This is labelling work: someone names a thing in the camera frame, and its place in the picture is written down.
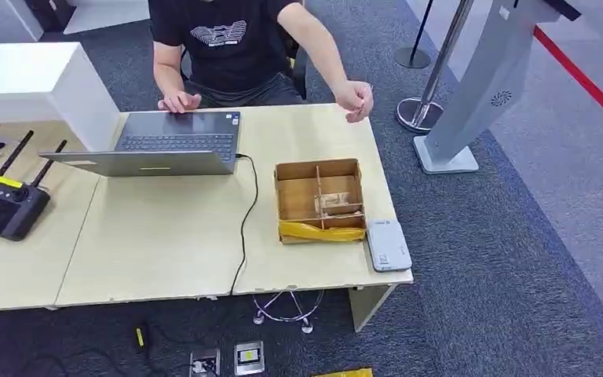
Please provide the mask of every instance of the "floor socket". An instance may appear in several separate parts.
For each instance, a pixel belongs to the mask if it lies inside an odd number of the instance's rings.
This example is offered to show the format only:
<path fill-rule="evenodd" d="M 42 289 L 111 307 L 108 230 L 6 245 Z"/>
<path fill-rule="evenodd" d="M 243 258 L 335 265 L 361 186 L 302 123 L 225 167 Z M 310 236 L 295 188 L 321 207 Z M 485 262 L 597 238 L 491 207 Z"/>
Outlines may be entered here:
<path fill-rule="evenodd" d="M 221 374 L 221 350 L 218 348 L 191 352 L 190 361 L 189 377 L 216 377 Z M 214 365 L 214 370 L 207 368 L 207 364 Z"/>
<path fill-rule="evenodd" d="M 235 375 L 254 375 L 265 371 L 265 346 L 262 341 L 235 346 Z"/>

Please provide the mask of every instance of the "yellow label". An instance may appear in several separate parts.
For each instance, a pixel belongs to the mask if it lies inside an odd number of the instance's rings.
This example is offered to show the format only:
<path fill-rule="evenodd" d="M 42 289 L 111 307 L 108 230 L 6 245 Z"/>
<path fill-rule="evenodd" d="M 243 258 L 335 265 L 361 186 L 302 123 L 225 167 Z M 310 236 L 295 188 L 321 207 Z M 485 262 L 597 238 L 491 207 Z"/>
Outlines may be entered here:
<path fill-rule="evenodd" d="M 14 181 L 6 177 L 0 177 L 0 183 L 8 185 L 10 187 L 14 187 L 15 189 L 21 189 L 22 187 L 22 182 Z"/>
<path fill-rule="evenodd" d="M 258 354 L 255 351 L 246 351 L 244 353 L 245 361 L 253 361 L 258 358 Z"/>
<path fill-rule="evenodd" d="M 144 339 L 142 339 L 142 330 L 136 328 L 135 332 L 137 333 L 137 343 L 140 345 L 140 347 L 144 347 Z"/>

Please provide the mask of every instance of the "power outlet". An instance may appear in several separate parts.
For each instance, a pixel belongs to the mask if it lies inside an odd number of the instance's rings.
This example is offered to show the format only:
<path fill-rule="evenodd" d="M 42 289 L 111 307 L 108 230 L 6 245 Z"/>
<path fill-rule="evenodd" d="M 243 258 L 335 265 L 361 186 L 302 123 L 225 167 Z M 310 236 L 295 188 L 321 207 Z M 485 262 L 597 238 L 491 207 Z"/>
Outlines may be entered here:
<path fill-rule="evenodd" d="M 188 377 L 217 377 L 221 374 L 221 350 L 218 348 L 191 353 L 190 361 Z"/>

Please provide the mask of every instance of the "laptop keyboard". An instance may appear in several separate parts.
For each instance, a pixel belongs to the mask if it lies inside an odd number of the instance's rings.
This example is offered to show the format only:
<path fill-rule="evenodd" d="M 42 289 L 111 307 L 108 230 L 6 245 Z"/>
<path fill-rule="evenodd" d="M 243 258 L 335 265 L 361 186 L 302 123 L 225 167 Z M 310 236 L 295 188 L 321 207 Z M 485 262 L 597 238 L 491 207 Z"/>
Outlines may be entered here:
<path fill-rule="evenodd" d="M 212 151 L 229 162 L 234 154 L 233 134 L 185 134 L 126 136 L 123 150 L 129 152 Z"/>

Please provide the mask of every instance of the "silver laptop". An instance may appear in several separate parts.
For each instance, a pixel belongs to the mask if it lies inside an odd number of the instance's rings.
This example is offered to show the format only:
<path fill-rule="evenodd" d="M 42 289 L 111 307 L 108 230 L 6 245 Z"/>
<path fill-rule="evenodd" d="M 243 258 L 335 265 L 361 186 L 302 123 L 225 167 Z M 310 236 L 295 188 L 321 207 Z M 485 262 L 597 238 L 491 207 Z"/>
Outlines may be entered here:
<path fill-rule="evenodd" d="M 142 112 L 128 116 L 113 152 L 41 153 L 105 177 L 232 174 L 239 112 Z"/>

